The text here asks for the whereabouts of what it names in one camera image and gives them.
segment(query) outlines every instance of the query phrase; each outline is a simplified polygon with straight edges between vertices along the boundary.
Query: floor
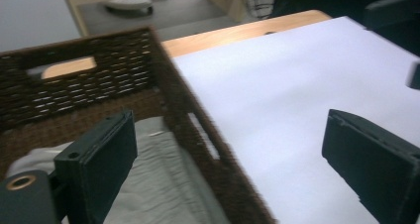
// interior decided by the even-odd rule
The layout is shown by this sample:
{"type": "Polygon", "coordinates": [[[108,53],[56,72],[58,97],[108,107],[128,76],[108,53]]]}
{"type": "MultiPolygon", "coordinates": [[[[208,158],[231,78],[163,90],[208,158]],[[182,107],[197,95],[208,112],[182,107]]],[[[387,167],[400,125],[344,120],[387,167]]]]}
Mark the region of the floor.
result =
{"type": "MultiPolygon", "coordinates": [[[[259,3],[272,3],[272,0],[259,0],[259,3]]],[[[109,12],[100,3],[82,5],[80,11],[92,35],[153,25],[161,41],[258,20],[251,16],[256,14],[253,11],[247,13],[242,22],[234,22],[209,0],[153,0],[153,6],[152,15],[148,15],[146,10],[109,12]]],[[[269,13],[269,9],[263,11],[260,13],[269,13]]]]}

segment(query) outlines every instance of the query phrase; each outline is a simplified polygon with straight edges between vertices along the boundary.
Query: basket handle hole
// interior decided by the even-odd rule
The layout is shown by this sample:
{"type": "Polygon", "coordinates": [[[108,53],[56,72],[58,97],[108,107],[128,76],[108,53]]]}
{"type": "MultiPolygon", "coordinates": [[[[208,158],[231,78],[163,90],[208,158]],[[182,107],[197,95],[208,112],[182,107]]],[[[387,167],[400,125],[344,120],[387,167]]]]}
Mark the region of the basket handle hole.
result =
{"type": "Polygon", "coordinates": [[[65,74],[71,74],[96,67],[95,59],[92,56],[67,60],[59,63],[41,65],[27,70],[31,77],[46,79],[65,74]]]}

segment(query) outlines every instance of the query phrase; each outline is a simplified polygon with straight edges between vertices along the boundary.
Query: brown wicker basket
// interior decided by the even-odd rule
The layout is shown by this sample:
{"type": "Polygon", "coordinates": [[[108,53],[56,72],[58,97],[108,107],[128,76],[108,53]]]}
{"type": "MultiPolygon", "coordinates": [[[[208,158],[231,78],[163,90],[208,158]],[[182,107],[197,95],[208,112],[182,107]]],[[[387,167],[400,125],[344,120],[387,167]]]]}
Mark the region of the brown wicker basket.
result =
{"type": "Polygon", "coordinates": [[[73,141],[104,117],[131,109],[136,120],[164,117],[232,223],[275,223],[150,28],[0,54],[0,104],[3,176],[28,151],[73,141]],[[87,56],[96,67],[44,80],[27,74],[87,56]],[[191,114],[219,159],[206,149],[191,114]]]}

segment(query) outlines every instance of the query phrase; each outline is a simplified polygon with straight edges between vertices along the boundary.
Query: wicker basket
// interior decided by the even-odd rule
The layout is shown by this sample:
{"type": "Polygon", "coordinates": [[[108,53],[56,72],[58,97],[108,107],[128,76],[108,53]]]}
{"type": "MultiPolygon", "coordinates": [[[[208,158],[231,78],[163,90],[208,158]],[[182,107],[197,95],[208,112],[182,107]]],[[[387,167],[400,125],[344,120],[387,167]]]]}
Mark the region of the wicker basket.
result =
{"type": "Polygon", "coordinates": [[[0,54],[0,104],[3,176],[28,151],[73,141],[104,117],[132,109],[136,120],[164,117],[232,223],[275,222],[150,28],[0,54]],[[87,56],[96,67],[44,80],[27,74],[87,56]],[[206,149],[191,114],[219,159],[206,149]]]}

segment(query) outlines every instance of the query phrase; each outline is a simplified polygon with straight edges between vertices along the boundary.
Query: gray fabric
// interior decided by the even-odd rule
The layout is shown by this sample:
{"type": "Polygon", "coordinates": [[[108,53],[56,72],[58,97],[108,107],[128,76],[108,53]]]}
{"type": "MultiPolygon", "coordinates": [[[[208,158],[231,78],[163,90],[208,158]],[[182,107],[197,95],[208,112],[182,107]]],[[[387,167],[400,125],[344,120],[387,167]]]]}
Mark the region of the gray fabric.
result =
{"type": "MultiPolygon", "coordinates": [[[[138,157],[104,223],[229,223],[189,153],[161,118],[136,123],[138,157]]],[[[15,161],[8,175],[53,170],[53,158],[69,144],[35,149],[15,161]]]]}

